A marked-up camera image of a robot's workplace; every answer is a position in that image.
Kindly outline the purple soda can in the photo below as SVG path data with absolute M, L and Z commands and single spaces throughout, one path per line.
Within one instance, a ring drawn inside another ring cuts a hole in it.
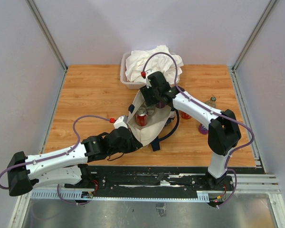
M 202 124 L 199 124 L 198 130 L 203 135 L 207 135 L 208 134 L 208 129 L 204 125 L 202 125 Z
M 156 104 L 156 108 L 159 108 L 159 109 L 162 109 L 162 108 L 164 108 L 166 106 L 166 104 L 164 103 L 164 102 L 158 102 L 157 104 Z

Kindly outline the cream canvas tote bag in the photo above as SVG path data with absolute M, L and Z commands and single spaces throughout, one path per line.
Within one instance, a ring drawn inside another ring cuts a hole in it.
M 147 124 L 145 126 L 139 126 L 136 123 L 135 114 L 143 103 L 144 97 L 142 93 L 138 91 L 132 102 L 134 110 L 129 112 L 127 125 L 131 129 L 135 139 L 144 147 L 150 144 L 160 134 L 168 118 L 171 116 L 172 111 L 168 105 L 162 109 L 155 108 L 155 114 L 151 117 L 147 117 Z

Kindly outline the clear glass bottle green cap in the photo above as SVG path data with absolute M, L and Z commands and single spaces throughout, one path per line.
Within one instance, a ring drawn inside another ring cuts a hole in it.
M 209 100 L 205 102 L 205 105 L 208 106 L 208 109 L 215 109 L 216 108 L 216 97 L 212 96 Z

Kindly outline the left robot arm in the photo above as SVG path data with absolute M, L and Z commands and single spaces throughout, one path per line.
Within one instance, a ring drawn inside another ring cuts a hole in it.
M 34 187 L 53 184 L 78 184 L 87 188 L 92 176 L 83 170 L 86 163 L 104 160 L 116 153 L 135 152 L 142 147 L 131 130 L 121 126 L 58 151 L 28 156 L 17 152 L 7 166 L 9 195 L 20 196 Z

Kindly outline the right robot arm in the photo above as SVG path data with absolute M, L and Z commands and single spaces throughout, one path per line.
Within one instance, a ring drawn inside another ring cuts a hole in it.
M 234 113 L 229 109 L 221 111 L 210 107 L 178 85 L 171 87 L 160 71 L 150 75 L 142 71 L 141 77 L 146 85 L 140 88 L 140 91 L 148 105 L 162 102 L 175 110 L 185 112 L 207 128 L 212 157 L 205 180 L 209 189 L 217 190 L 222 186 L 227 174 L 229 155 L 241 139 Z

